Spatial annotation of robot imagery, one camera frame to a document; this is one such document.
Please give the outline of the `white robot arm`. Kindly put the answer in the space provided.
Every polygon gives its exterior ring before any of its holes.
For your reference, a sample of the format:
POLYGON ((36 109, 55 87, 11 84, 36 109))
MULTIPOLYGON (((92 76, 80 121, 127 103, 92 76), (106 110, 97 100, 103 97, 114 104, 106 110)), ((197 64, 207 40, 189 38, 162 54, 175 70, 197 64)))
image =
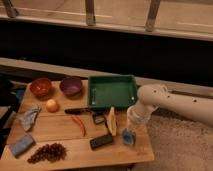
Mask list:
POLYGON ((213 126, 213 100, 170 93, 163 84, 143 85, 138 89, 137 102, 127 110, 127 129, 146 124, 151 114, 164 108, 189 119, 213 126))

